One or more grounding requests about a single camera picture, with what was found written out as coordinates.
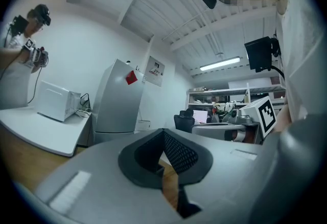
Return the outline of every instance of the office chair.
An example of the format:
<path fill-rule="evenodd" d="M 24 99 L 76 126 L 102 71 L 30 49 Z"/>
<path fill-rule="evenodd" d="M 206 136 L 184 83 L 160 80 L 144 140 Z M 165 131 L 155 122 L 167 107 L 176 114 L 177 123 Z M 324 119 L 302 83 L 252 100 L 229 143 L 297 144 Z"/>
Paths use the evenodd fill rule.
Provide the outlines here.
<path fill-rule="evenodd" d="M 187 116 L 187 113 L 185 113 L 185 116 L 181 115 L 175 115 L 174 116 L 175 121 L 175 127 L 176 129 L 191 133 L 192 132 L 192 126 L 194 125 L 195 119 L 191 116 Z"/>

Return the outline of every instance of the poster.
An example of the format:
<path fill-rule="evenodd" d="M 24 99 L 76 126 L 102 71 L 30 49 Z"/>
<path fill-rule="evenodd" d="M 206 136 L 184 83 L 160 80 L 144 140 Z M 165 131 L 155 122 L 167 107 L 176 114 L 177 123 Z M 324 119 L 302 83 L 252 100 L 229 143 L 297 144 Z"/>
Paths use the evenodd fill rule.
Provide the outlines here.
<path fill-rule="evenodd" d="M 162 78 L 164 77 L 165 65 L 153 57 L 149 57 L 148 65 L 145 70 L 147 81 L 161 87 Z"/>

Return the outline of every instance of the fluorescent light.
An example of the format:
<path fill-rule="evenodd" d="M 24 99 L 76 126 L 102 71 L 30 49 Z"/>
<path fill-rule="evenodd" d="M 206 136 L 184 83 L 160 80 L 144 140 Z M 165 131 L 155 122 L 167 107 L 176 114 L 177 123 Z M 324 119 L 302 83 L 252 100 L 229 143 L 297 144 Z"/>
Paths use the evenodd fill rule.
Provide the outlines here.
<path fill-rule="evenodd" d="M 202 67 L 200 67 L 200 69 L 202 71 L 206 71 L 206 70 L 211 70 L 211 69 L 214 69 L 214 68 L 218 68 L 220 66 L 234 64 L 234 63 L 237 63 L 237 62 L 240 62 L 240 57 L 230 58 L 230 59 L 219 61 L 219 62 L 210 64 L 210 65 L 202 66 Z"/>

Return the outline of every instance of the white table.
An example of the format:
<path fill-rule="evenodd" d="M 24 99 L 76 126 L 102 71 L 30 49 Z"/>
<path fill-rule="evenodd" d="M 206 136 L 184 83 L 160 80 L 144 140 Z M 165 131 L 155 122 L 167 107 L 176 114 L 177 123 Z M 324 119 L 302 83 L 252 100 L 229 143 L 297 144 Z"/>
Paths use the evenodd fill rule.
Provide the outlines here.
<path fill-rule="evenodd" d="M 33 107 L 0 110 L 0 123 L 19 138 L 41 149 L 73 156 L 89 118 L 71 115 L 64 122 L 38 114 Z"/>

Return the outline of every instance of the computer screen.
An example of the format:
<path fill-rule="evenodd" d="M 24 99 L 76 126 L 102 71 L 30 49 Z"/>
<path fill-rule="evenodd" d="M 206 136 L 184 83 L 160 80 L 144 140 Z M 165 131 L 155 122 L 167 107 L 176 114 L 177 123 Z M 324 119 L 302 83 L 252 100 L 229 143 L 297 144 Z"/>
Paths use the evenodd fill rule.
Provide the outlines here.
<path fill-rule="evenodd" d="M 206 119 L 208 117 L 208 112 L 203 110 L 195 110 L 193 114 L 193 118 L 201 123 L 206 123 Z"/>

